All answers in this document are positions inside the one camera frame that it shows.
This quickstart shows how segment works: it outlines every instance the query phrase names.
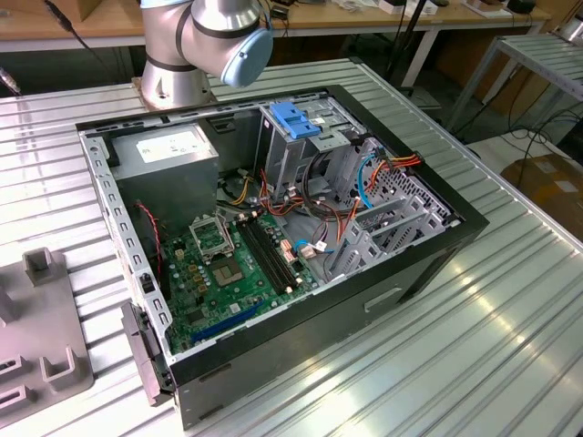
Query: green circuit board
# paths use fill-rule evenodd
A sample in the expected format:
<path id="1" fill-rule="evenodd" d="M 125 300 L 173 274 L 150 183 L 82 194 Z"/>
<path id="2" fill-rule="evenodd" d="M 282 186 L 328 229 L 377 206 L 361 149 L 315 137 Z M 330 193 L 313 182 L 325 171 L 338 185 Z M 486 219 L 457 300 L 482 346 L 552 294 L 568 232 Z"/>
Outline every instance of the green circuit board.
<path id="1" fill-rule="evenodd" d="M 284 239 L 284 236 L 274 218 L 263 215 L 257 222 L 274 239 L 273 247 L 283 259 L 283 251 L 275 241 Z M 212 229 L 203 231 L 208 240 L 220 243 L 220 238 L 212 237 Z M 219 264 L 215 259 L 210 264 L 203 262 L 190 233 L 162 245 L 169 264 L 170 299 L 167 298 L 167 303 L 173 319 L 169 328 L 173 353 L 186 351 L 196 344 L 192 341 L 193 334 L 220 327 L 221 323 L 226 323 L 225 320 L 232 322 L 232 318 L 238 315 L 242 318 L 238 323 L 241 324 L 249 318 L 245 316 L 246 311 L 252 311 L 252 317 L 257 317 L 318 287 L 310 270 L 298 260 L 294 264 L 295 268 L 290 265 L 289 270 L 296 279 L 301 280 L 300 284 L 292 293 L 278 294 L 233 222 L 228 224 L 227 231 L 235 250 L 228 258 L 219 257 L 219 262 L 228 264 L 222 269 L 217 268 Z M 184 253 L 177 255 L 177 248 Z M 226 272 L 226 276 L 230 275 L 230 280 L 240 279 L 225 285 L 222 272 Z"/>

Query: aluminum extrusion table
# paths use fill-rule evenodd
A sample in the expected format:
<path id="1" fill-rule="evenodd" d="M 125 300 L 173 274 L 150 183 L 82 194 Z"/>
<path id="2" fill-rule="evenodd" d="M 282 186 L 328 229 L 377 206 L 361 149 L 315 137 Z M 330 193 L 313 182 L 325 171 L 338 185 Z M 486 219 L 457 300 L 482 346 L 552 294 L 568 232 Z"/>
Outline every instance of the aluminum extrusion table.
<path id="1" fill-rule="evenodd" d="M 557 87 L 557 92 L 538 115 L 539 121 L 547 117 L 563 92 L 579 101 L 583 100 L 583 47 L 574 46 L 555 35 L 500 36 L 495 38 L 487 49 L 476 71 L 467 81 L 464 91 L 455 102 L 452 116 L 447 122 L 448 130 L 451 131 L 455 127 L 480 80 L 500 53 L 510 56 L 510 61 L 505 67 L 506 73 L 501 74 L 497 84 L 492 86 L 486 101 L 497 93 L 518 64 Z"/>
<path id="2" fill-rule="evenodd" d="M 209 417 L 187 435 L 566 435 L 583 424 L 581 243 L 364 65 L 266 70 L 219 100 L 341 84 L 490 225 L 419 296 Z M 74 123 L 144 112 L 133 86 L 0 101 L 0 262 L 66 253 L 95 385 L 6 429 L 36 435 L 182 435 L 150 408 L 121 326 L 130 299 Z"/>

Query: cardboard box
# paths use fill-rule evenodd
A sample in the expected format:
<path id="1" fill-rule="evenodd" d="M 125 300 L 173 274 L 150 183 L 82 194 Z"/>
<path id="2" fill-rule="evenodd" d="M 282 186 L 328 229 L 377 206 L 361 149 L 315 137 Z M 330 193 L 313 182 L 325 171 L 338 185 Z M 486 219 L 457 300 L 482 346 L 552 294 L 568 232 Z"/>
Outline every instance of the cardboard box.
<path id="1" fill-rule="evenodd" d="M 71 23 L 85 20 L 102 0 L 51 0 Z M 45 3 L 42 0 L 0 0 L 0 8 L 13 11 L 30 12 L 48 16 Z"/>
<path id="2" fill-rule="evenodd" d="M 516 186 L 523 160 L 502 172 Z M 559 155 L 529 158 L 520 184 L 522 191 L 563 228 L 583 241 L 583 176 Z"/>

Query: wooden table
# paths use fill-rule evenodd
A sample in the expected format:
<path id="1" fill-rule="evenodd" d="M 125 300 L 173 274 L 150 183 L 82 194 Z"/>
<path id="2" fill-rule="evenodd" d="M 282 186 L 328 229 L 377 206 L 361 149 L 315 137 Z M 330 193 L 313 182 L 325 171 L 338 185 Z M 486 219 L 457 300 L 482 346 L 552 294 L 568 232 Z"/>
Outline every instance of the wooden table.
<path id="1" fill-rule="evenodd" d="M 531 15 L 515 15 L 514 19 L 484 18 L 471 11 L 461 0 L 451 0 L 437 14 L 422 16 L 415 31 L 424 32 L 421 45 L 407 72 L 404 86 L 411 86 L 442 30 L 491 27 L 529 26 L 529 34 L 537 34 L 550 15 L 536 8 Z M 294 5 L 290 8 L 288 36 L 352 35 L 396 32 L 401 16 L 386 14 L 377 8 L 350 13 L 338 5 Z M 405 17 L 404 27 L 408 23 Z M 274 20 L 275 35 L 282 36 L 285 25 Z M 141 13 L 135 0 L 104 0 L 76 30 L 93 47 L 142 46 L 144 31 Z M 79 48 L 78 42 L 63 31 L 49 15 L 11 12 L 0 18 L 0 53 L 33 50 Z"/>

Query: black cable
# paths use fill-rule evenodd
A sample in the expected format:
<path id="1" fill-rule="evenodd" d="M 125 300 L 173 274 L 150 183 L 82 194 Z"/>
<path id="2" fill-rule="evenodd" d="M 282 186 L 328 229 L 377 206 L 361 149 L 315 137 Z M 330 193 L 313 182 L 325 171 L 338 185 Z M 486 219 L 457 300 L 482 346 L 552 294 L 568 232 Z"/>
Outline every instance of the black cable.
<path id="1" fill-rule="evenodd" d="M 63 30 L 65 30 L 66 32 L 68 32 L 69 34 L 71 34 L 72 36 L 75 37 L 75 39 L 79 42 L 80 45 L 82 45 L 86 50 L 89 51 L 89 53 L 91 53 L 91 55 L 93 55 L 93 57 L 99 62 L 99 64 L 103 67 L 103 69 L 105 70 L 105 72 L 107 73 L 107 75 L 109 76 L 109 80 L 113 83 L 116 83 L 117 80 L 115 78 L 115 75 L 113 75 L 111 73 L 111 71 L 109 70 L 109 68 L 107 68 L 107 66 L 105 65 L 105 63 L 101 60 L 101 58 L 97 55 L 97 53 L 95 52 L 95 50 L 93 50 L 91 47 L 89 47 L 85 41 L 83 40 L 83 38 L 81 38 L 81 36 L 79 36 L 79 34 L 77 33 L 77 31 L 75 30 L 75 28 L 73 27 L 73 25 L 71 24 L 71 20 L 69 20 L 65 14 L 63 14 L 61 12 L 61 10 L 56 7 L 56 5 L 49 1 L 49 0 L 44 0 L 45 5 L 46 5 L 46 9 L 48 10 L 48 12 L 50 13 L 50 15 L 52 15 L 55 20 L 58 22 L 58 24 L 63 28 Z"/>
<path id="2" fill-rule="evenodd" d="M 519 69 L 519 67 L 515 68 L 513 70 L 513 72 L 510 74 L 510 76 L 508 77 L 508 79 L 506 80 L 506 82 L 504 84 L 502 84 L 502 86 L 500 87 L 500 89 L 498 89 L 497 93 L 495 95 L 492 96 L 492 98 L 490 98 L 490 100 L 488 100 L 482 107 L 480 107 L 480 109 L 474 114 L 473 117 L 471 117 L 469 120 L 467 120 L 460 128 L 458 128 L 457 130 L 452 131 L 452 134 L 454 136 L 458 135 L 459 133 L 461 133 L 466 127 L 470 126 L 471 124 L 473 124 L 476 119 L 478 117 L 480 117 L 482 115 L 482 113 L 484 113 L 484 111 L 486 111 L 487 108 L 490 107 L 490 104 L 492 102 L 494 102 L 494 100 L 496 100 L 498 98 L 498 96 L 500 96 L 500 94 L 502 94 L 502 92 L 506 89 L 506 87 L 510 84 L 511 80 L 513 79 L 513 77 L 515 76 L 515 73 L 517 72 L 517 70 Z"/>
<path id="3" fill-rule="evenodd" d="M 538 102 L 538 100 L 540 100 L 540 98 L 547 92 L 548 88 L 550 87 L 550 84 L 547 84 L 547 86 L 545 87 L 545 89 L 543 89 L 542 93 L 540 93 L 540 96 L 538 96 L 535 100 L 533 100 L 533 102 L 528 105 L 527 109 L 525 109 L 523 111 L 523 113 L 514 121 L 511 121 L 511 117 L 512 117 L 512 109 L 514 108 L 514 104 L 516 103 L 518 96 L 520 95 L 520 93 L 522 92 L 522 88 L 524 87 L 524 85 L 526 84 L 527 81 L 524 82 L 523 86 L 521 87 L 521 89 L 518 90 L 517 95 L 514 97 L 514 100 L 512 101 L 512 105 L 510 106 L 510 111 L 508 112 L 508 130 L 512 129 L 512 127 L 514 127 L 518 121 L 520 121 L 520 119 L 522 117 L 524 117 L 528 111 L 530 111 L 530 109 L 532 109 L 532 107 Z"/>
<path id="4" fill-rule="evenodd" d="M 408 45 L 409 40 L 413 38 L 413 31 L 415 26 L 417 25 L 417 21 L 419 21 L 419 16 L 425 7 L 425 3 L 427 0 L 419 0 L 417 7 L 415 8 L 413 15 L 411 16 L 411 20 L 409 20 L 409 24 L 407 25 L 406 30 L 404 31 L 403 43 L 399 45 L 399 50 L 394 56 L 394 61 L 389 65 L 387 68 L 386 74 L 384 75 L 384 79 L 387 82 L 391 82 L 391 78 L 393 77 L 394 70 L 397 68 L 399 64 L 399 60 L 403 56 L 405 47 Z"/>
<path id="5" fill-rule="evenodd" d="M 548 125 L 549 123 L 551 123 L 555 118 L 558 118 L 559 116 L 563 115 L 566 112 L 572 112 L 572 110 L 583 104 L 583 102 L 577 102 L 576 104 L 568 107 L 567 109 L 562 109 L 558 112 L 556 112 L 551 118 L 549 118 L 546 122 L 542 123 L 541 126 L 538 128 L 537 133 L 532 137 L 532 139 L 530 140 L 530 142 L 528 143 L 528 147 L 527 150 L 525 151 L 525 157 L 522 160 L 522 165 L 520 166 L 520 174 L 518 175 L 518 181 L 517 181 L 517 188 L 520 188 L 520 184 L 522 183 L 522 178 L 524 176 L 525 173 L 525 167 L 527 166 L 527 157 L 528 157 L 528 153 L 530 152 L 530 148 L 532 147 L 532 145 L 535 142 L 535 138 L 537 137 L 537 135 L 540 135 L 540 132 L 545 128 L 546 125 Z"/>
<path id="6" fill-rule="evenodd" d="M 396 54 L 396 47 L 399 41 L 399 35 L 401 34 L 401 27 L 403 26 L 403 20 L 404 20 L 404 11 L 407 7 L 407 1 L 405 0 L 404 5 L 403 5 L 403 11 L 401 11 L 401 20 L 399 20 L 399 27 L 397 27 L 397 35 L 394 36 L 394 43 L 393 43 L 393 48 L 391 48 L 391 57 L 389 58 L 389 64 L 387 65 L 387 69 L 389 68 L 389 66 L 391 66 L 391 64 L 394 61 L 394 56 Z"/>

